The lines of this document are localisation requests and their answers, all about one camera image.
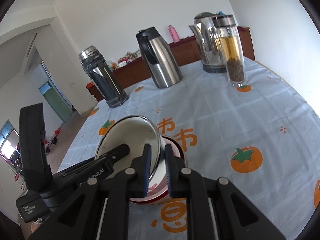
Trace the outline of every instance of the stainless steel vacuum jug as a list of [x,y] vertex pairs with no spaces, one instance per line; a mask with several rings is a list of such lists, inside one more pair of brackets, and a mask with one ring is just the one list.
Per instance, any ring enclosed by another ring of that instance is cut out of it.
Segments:
[[167,88],[182,79],[182,73],[168,43],[156,28],[141,30],[136,35],[142,59],[158,88]]
[[216,15],[209,12],[199,13],[194,18],[194,25],[189,25],[202,55],[203,70],[209,73],[227,71],[219,35],[212,21],[212,17]]
[[128,99],[127,93],[119,85],[104,57],[95,46],[82,51],[79,59],[83,70],[96,85],[110,108],[120,106]]

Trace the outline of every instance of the checkered tablecloth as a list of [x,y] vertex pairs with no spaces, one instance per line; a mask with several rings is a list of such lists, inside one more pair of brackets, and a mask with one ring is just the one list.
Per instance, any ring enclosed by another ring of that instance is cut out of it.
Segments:
[[[129,99],[98,103],[59,170],[95,155],[110,123],[138,114],[184,148],[202,176],[229,178],[286,236],[294,239],[320,199],[320,119],[281,78],[245,59],[247,85],[206,73],[200,61],[181,67],[183,80],[158,89],[152,79],[132,85]],[[186,239],[184,200],[130,205],[129,239]]]

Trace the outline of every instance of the blue tablecloth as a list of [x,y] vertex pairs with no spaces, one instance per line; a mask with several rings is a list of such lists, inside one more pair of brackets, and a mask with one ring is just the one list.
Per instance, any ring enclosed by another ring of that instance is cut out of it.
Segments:
[[[287,83],[245,59],[247,85],[227,75],[181,67],[183,80],[158,89],[152,79],[132,85],[129,99],[110,109],[98,103],[59,170],[95,155],[112,120],[139,114],[184,148],[188,166],[203,176],[229,178],[286,236],[294,239],[319,202],[320,119]],[[186,239],[184,200],[130,205],[129,239]]]

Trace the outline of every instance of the glass tea bottle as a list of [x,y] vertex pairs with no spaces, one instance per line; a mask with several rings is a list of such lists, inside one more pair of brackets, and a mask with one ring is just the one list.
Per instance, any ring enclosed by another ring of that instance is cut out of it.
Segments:
[[241,87],[245,85],[246,76],[236,22],[232,15],[219,15],[212,17],[212,20],[220,36],[221,47],[226,58],[229,84]]

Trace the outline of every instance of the pink bottle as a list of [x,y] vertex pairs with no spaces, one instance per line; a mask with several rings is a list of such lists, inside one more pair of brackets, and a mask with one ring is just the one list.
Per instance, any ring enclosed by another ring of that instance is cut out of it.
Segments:
[[172,27],[172,25],[169,25],[169,33],[173,39],[173,42],[178,42],[180,41],[180,38],[176,32],[176,29],[174,27]]

